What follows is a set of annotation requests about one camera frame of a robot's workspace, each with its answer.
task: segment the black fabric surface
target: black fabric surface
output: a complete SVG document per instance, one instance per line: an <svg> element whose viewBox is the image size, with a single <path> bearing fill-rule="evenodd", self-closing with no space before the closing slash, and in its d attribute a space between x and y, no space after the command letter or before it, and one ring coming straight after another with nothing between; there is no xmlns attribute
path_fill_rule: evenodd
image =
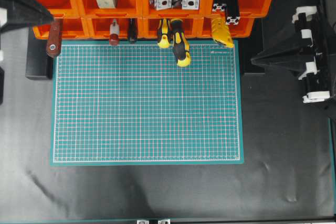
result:
<svg viewBox="0 0 336 224"><path fill-rule="evenodd" d="M314 1L274 0L265 46L289 36L295 8ZM242 78L243 165L51 167L53 87L25 78L27 37L2 36L0 222L333 215L327 119L302 104L290 73Z"/></svg>

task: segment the black and yellow screwdriver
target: black and yellow screwdriver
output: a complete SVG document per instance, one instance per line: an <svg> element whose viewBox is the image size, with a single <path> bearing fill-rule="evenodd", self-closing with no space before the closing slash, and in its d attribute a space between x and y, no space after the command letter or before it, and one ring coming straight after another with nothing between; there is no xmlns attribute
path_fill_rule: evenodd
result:
<svg viewBox="0 0 336 224"><path fill-rule="evenodd" d="M163 18L160 20L159 27L157 29L157 43L161 48L168 48L170 46L171 28L168 19Z"/></svg>
<svg viewBox="0 0 336 224"><path fill-rule="evenodd" d="M173 52L175 55L176 64L179 67L186 67L191 62L189 52L189 43L185 39L183 23L181 19L173 18L170 20L173 33Z"/></svg>

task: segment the tool rack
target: tool rack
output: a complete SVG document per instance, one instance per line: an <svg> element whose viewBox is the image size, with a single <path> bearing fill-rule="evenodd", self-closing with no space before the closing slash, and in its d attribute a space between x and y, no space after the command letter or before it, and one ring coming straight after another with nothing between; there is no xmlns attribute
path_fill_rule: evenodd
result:
<svg viewBox="0 0 336 224"><path fill-rule="evenodd" d="M271 0L238 0L241 19L229 25L232 37L248 37L255 18L265 17ZM119 38L127 38L128 19L137 19L138 38L154 39L161 18L181 18L187 38L211 38L211 19L224 16L213 12L213 0L200 0L199 10L155 10L149 0L118 0L115 9L99 9L96 0L68 0L62 6L50 6L41 0L56 17L63 21L63 39L108 39L112 18L120 25ZM50 25L34 27L38 39L48 39Z"/></svg>

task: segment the screwdriver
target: screwdriver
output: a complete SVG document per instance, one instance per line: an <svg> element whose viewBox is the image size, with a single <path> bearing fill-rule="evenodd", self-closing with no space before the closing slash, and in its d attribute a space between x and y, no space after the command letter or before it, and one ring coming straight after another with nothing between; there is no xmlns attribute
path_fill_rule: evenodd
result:
<svg viewBox="0 0 336 224"><path fill-rule="evenodd" d="M111 46L117 46L119 44L119 25L116 19L113 20L110 25L110 39L109 43Z"/></svg>
<svg viewBox="0 0 336 224"><path fill-rule="evenodd" d="M189 52L189 43L185 39L182 20L173 18L170 20L173 33L173 52L175 55L176 64L179 67L186 67L191 62Z"/></svg>
<svg viewBox="0 0 336 224"><path fill-rule="evenodd" d="M130 44L134 44L138 40L138 29L136 26L136 19L130 18L127 31L127 40Z"/></svg>
<svg viewBox="0 0 336 224"><path fill-rule="evenodd" d="M157 29L157 43L161 48L168 48L170 46L171 28L170 22L166 18L160 20Z"/></svg>

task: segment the green cutting mat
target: green cutting mat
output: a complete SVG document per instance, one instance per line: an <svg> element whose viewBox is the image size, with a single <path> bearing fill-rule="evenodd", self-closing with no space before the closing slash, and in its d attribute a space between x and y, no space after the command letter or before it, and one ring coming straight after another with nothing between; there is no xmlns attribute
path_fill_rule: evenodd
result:
<svg viewBox="0 0 336 224"><path fill-rule="evenodd" d="M180 68L154 41L63 42L51 164L242 163L237 48L191 41Z"/></svg>

